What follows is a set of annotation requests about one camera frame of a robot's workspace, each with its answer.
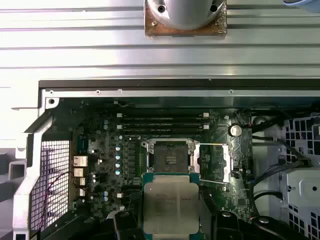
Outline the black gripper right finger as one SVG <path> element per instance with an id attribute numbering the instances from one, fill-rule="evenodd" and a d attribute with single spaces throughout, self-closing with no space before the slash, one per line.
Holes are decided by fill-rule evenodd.
<path id="1" fill-rule="evenodd" d="M 229 211 L 201 213 L 199 222 L 207 240 L 306 240 L 302 233 L 268 216 L 249 222 Z"/>

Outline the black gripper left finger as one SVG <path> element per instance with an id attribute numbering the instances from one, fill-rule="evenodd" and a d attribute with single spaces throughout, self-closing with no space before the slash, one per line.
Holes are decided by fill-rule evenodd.
<path id="1" fill-rule="evenodd" d="M 143 231 L 132 212 L 113 211 L 105 220 L 87 215 L 63 217 L 39 233 L 41 240 L 142 240 Z"/>

